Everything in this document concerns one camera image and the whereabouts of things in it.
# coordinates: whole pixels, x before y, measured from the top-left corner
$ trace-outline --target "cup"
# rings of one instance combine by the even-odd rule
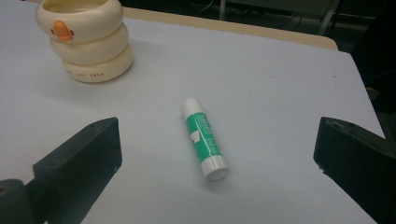
[[[35,19],[67,74],[76,80],[110,80],[134,60],[118,0],[44,0]]]

